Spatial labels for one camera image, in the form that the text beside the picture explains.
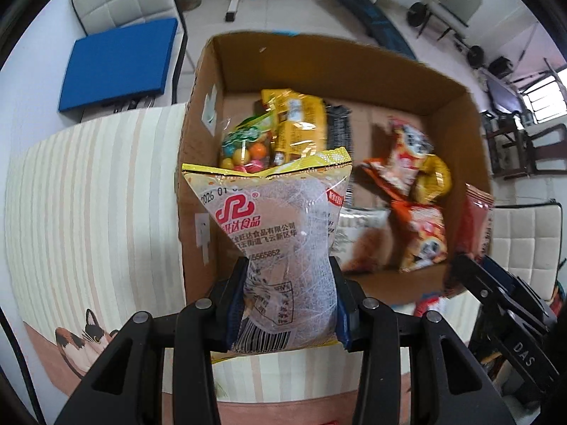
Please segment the brown pastry snack bag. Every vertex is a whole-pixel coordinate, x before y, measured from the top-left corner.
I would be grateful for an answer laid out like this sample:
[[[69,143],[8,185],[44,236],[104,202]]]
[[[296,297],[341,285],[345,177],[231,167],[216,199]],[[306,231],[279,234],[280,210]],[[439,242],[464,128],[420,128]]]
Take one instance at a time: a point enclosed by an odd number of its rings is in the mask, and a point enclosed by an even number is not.
[[[466,184],[455,250],[481,262],[492,233],[494,198],[471,184]]]

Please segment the yellow snack bag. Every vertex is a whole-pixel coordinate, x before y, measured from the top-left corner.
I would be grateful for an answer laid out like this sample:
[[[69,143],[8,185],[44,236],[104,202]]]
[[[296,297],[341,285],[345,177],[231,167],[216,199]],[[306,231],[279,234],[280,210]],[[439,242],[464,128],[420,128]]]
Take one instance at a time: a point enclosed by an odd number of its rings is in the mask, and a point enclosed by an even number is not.
[[[429,154],[413,185],[413,200],[416,203],[433,204],[447,195],[451,188],[452,178],[448,166],[437,155]]]

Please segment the clear yellow-top snack bag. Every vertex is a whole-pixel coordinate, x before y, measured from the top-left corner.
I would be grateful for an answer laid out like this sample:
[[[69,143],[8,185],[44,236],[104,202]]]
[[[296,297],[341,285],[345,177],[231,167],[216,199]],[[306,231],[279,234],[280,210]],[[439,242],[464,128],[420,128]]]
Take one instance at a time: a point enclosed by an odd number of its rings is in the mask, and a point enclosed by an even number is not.
[[[193,193],[249,261],[229,351],[270,353],[332,338],[337,292],[329,255],[351,171],[343,147],[255,174],[182,166]]]

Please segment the colourful candy ball bag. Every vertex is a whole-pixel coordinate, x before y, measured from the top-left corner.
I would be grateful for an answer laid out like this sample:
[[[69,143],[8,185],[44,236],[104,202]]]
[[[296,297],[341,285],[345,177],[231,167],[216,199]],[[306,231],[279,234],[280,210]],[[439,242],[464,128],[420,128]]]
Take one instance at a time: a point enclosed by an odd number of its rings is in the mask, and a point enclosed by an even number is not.
[[[246,118],[222,138],[219,166],[249,174],[268,169],[276,136],[277,120],[271,112]]]

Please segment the cream quilted sofa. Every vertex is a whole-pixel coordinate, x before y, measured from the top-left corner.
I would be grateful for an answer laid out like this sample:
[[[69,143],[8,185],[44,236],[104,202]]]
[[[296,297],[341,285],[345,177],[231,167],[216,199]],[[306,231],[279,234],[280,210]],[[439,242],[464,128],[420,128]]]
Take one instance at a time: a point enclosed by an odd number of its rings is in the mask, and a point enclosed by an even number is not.
[[[490,256],[551,301],[561,264],[563,210],[560,203],[501,205],[493,210]]]

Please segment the panda snack bag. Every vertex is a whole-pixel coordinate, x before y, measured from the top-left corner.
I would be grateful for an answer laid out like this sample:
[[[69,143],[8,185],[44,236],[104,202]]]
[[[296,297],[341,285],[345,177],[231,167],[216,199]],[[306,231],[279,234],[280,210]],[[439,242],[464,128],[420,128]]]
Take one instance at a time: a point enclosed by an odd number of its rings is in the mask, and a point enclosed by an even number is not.
[[[401,272],[415,272],[446,260],[446,229],[438,206],[394,200],[391,208],[405,244]]]
[[[419,171],[433,150],[429,136],[408,121],[388,121],[392,144],[388,157],[367,158],[361,169],[392,200],[407,200]]]

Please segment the brown cardboard box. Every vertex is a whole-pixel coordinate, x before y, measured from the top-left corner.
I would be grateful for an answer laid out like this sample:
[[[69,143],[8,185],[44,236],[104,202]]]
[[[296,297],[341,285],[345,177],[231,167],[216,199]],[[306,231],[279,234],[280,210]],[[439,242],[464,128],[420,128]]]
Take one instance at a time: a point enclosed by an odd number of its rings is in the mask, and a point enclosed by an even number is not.
[[[247,118],[262,91],[285,89],[344,104],[351,111],[352,149],[321,150],[253,174],[221,168],[221,132],[206,127],[206,107],[219,120]],[[352,170],[396,150],[412,163],[409,147],[395,140],[394,124],[425,134],[448,167],[451,188],[435,203],[442,223],[428,231],[442,246],[432,265],[413,263],[409,220],[395,215],[380,244],[399,258],[381,272],[364,267],[355,274],[366,295],[388,305],[444,293],[467,191],[490,188],[481,117],[470,93],[422,63],[346,39],[268,32],[211,38],[197,65],[179,147],[186,300],[207,296],[241,256],[252,265],[262,310],[278,295],[298,295],[301,278],[328,276],[345,204],[364,207],[377,198],[376,178],[357,180]]]

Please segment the white cookie snack bag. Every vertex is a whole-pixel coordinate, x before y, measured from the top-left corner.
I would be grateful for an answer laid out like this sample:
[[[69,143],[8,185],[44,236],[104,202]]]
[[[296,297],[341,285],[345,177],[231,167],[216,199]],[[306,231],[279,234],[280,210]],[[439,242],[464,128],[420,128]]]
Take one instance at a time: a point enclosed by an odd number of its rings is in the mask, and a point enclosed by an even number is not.
[[[388,208],[343,207],[330,250],[344,274],[374,273],[391,258],[393,240]]]

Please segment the upper panda snack bag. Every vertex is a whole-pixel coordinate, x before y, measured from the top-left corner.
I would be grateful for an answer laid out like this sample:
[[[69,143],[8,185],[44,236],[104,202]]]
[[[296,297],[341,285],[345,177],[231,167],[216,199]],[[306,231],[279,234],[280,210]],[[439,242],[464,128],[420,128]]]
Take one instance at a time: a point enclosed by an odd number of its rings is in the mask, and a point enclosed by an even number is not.
[[[392,144],[388,157],[367,158],[361,169],[392,200],[407,200],[419,171],[433,150],[429,136],[408,121],[388,121]]]

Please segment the dark wooden chair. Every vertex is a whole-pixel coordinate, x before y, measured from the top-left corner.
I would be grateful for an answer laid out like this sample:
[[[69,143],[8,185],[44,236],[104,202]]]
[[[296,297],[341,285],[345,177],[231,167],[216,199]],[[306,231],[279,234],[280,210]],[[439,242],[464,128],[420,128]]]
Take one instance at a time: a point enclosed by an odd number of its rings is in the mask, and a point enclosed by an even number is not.
[[[482,126],[486,140],[490,169],[496,179],[513,180],[530,176],[565,176],[565,169],[542,169],[541,162],[566,163],[566,125],[546,127],[536,134],[521,130],[517,120],[519,111],[493,114],[482,111]],[[517,164],[505,167],[499,150],[514,149]]]

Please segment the black striped snack pack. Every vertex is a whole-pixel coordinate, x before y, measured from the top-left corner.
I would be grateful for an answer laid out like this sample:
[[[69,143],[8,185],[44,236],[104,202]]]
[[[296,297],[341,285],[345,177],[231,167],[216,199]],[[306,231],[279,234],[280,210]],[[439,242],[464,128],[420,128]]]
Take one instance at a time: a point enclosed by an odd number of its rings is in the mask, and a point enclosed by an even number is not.
[[[332,150],[344,147],[348,153],[352,152],[352,130],[350,117],[352,111],[344,104],[330,104],[325,102],[327,117],[327,149]]]

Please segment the black speaker box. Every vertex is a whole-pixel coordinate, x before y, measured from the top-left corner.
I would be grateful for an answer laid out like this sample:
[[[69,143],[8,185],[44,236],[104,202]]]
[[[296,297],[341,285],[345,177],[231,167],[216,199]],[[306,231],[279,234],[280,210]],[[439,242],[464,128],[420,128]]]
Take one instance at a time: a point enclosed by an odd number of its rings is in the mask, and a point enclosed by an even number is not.
[[[514,65],[509,58],[500,56],[489,63],[488,71],[494,77],[503,79],[513,73]]]

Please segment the long yellow snack pack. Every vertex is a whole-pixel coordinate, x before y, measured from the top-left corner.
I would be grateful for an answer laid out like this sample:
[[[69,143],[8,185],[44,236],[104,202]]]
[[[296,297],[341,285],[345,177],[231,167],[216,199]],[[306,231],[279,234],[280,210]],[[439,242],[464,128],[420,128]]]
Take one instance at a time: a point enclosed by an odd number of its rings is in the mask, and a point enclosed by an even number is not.
[[[278,121],[275,166],[327,149],[327,114],[321,98],[292,89],[262,89],[262,103]]]

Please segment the blue sit-up bench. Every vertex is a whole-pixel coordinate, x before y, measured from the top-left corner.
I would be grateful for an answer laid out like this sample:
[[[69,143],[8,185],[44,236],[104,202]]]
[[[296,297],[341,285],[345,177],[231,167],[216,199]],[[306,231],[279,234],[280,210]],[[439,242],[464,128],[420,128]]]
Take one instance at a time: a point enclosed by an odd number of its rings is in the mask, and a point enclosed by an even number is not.
[[[371,0],[337,0],[362,24],[378,46],[416,61],[416,55],[391,20]]]

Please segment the grey chair with barbell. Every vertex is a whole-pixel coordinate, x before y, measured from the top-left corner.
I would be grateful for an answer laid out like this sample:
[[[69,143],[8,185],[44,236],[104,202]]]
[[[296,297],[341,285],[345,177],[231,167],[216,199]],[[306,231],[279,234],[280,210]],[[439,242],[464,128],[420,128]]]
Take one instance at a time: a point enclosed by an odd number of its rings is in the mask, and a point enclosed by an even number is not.
[[[479,69],[484,64],[484,51],[479,45],[469,45],[465,39],[469,22],[482,2],[483,0],[422,0],[410,6],[406,12],[406,21],[411,27],[419,29],[417,36],[420,36],[433,17],[438,19],[445,25],[445,29],[437,40],[453,34],[456,47],[466,51],[469,66]]]

